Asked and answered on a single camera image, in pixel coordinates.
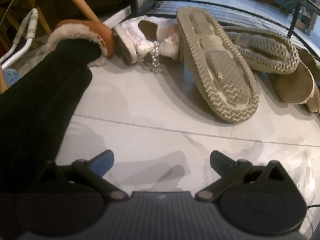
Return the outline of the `white beaded shoe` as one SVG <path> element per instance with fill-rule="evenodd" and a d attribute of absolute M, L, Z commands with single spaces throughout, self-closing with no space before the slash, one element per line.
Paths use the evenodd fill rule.
<path fill-rule="evenodd" d="M 146 60 L 147 67 L 159 73 L 161 57 L 179 60 L 180 34 L 174 19 L 138 16 L 116 25 L 114 32 L 127 65 Z"/>

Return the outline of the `white metal tube frame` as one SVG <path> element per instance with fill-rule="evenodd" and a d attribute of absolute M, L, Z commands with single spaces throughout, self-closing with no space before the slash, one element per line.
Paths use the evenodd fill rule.
<path fill-rule="evenodd" d="M 13 45 L 10 50 L 1 57 L 2 70 L 6 70 L 11 67 L 18 59 L 20 59 L 31 47 L 33 40 L 35 39 L 37 23 L 39 13 L 36 8 L 32 9 L 27 16 L 23 19 L 17 34 L 14 38 Z M 15 52 L 21 38 L 25 34 L 25 44 L 17 52 Z"/>

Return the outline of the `brown fur-lined slipper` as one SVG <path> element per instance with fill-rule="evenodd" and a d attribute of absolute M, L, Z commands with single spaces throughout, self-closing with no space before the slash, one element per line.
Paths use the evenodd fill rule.
<path fill-rule="evenodd" d="M 100 56 L 88 63 L 88 67 L 102 67 L 114 55 L 116 44 L 111 29 L 101 22 L 82 20 L 63 20 L 45 45 L 47 53 L 53 51 L 62 40 L 84 39 L 97 44 L 101 50 Z"/>

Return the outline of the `beige slipper upturned sole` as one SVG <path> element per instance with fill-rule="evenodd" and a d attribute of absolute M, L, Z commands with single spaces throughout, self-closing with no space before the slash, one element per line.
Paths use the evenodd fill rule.
<path fill-rule="evenodd" d="M 259 94 L 251 69 L 222 26 L 206 10 L 180 7 L 180 58 L 211 110 L 239 123 L 257 111 Z"/>

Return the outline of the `beige slipper treaded sole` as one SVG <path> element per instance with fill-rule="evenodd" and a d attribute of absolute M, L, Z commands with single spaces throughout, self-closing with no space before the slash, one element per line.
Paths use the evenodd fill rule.
<path fill-rule="evenodd" d="M 224 26 L 224 31 L 252 70 L 287 75 L 299 64 L 296 46 L 273 31 Z"/>

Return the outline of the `beige slide sandal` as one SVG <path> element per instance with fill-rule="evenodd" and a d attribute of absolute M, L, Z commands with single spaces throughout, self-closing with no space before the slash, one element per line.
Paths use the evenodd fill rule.
<path fill-rule="evenodd" d="M 270 74 L 271 86 L 284 102 L 306 104 L 310 112 L 319 113 L 319 61 L 305 49 L 298 53 L 297 69 L 286 75 Z"/>

